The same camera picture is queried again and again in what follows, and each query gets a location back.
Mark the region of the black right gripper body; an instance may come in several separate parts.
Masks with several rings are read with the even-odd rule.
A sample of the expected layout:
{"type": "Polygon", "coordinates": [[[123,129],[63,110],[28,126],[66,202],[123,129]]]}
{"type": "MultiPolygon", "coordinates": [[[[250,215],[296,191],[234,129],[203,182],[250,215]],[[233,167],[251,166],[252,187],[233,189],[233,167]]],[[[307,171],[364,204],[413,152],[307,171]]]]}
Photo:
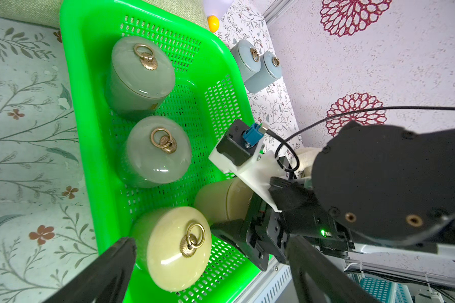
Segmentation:
{"type": "Polygon", "coordinates": [[[262,271],[267,270],[271,256],[287,264],[286,250],[292,236],[302,236],[328,256],[346,259],[348,253],[354,251],[351,232],[335,220],[338,210],[322,208],[310,178],[272,177],[269,194],[280,212],[254,193],[246,215],[214,223],[211,232],[262,271]]]}

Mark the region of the green plastic basket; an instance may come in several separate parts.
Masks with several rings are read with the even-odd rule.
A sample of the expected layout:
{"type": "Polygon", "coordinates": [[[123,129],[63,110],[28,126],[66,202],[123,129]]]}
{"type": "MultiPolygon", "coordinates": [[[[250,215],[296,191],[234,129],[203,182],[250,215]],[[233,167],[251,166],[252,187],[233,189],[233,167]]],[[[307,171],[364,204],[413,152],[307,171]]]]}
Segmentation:
{"type": "Polygon", "coordinates": [[[103,253],[128,236],[142,214],[190,206],[204,185],[229,179],[209,154],[234,120],[252,124],[254,117],[229,48],[210,31],[143,1],[64,1],[59,19],[88,200],[103,253]],[[112,48],[129,35],[153,41],[173,63],[176,85],[156,113],[177,122],[192,147],[187,173],[152,189],[128,187],[115,169],[134,123],[111,110],[105,93],[112,48]]]}

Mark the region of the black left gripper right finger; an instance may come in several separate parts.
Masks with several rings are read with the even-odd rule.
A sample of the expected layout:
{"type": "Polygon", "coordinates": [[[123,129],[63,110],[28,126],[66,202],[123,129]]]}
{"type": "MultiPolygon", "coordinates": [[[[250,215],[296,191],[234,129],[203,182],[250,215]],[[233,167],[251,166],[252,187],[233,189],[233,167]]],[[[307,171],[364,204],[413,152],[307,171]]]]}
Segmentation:
{"type": "Polygon", "coordinates": [[[286,257],[300,302],[378,302],[303,237],[289,239],[286,257]]]}

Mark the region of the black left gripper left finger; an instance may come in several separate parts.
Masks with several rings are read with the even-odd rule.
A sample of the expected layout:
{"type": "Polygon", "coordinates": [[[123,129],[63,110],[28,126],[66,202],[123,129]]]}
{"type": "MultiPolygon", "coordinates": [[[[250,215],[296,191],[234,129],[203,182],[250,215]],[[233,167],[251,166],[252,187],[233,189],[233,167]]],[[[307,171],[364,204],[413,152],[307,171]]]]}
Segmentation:
{"type": "Polygon", "coordinates": [[[134,238],[119,239],[46,302],[123,302],[136,256],[134,238]]]}

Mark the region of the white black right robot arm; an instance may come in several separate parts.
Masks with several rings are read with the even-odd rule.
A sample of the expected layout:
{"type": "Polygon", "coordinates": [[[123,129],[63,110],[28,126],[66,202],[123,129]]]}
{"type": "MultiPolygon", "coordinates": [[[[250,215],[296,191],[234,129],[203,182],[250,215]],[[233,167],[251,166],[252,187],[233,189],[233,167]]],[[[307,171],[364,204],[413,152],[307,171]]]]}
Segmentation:
{"type": "Polygon", "coordinates": [[[339,258],[370,246],[455,259],[455,129],[350,122],[316,151],[306,179],[260,154],[258,130],[236,120],[211,153],[254,191],[244,218],[211,230],[261,270],[269,255],[287,263],[296,236],[339,258]]]}

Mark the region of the dark green canister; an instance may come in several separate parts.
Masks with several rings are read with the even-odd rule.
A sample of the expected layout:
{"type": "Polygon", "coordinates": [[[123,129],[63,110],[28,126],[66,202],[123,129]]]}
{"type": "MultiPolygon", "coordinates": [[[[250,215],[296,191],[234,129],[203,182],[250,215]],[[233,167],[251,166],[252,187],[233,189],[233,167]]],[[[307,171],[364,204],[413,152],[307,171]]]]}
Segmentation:
{"type": "Polygon", "coordinates": [[[172,62],[152,41],[123,37],[112,48],[105,98],[118,116],[137,122],[154,115],[175,83],[172,62]]]}
{"type": "Polygon", "coordinates": [[[116,158],[123,183],[134,188],[154,188],[174,183],[192,161],[190,140],[183,128],[162,116],[150,116],[131,130],[116,158]]]}

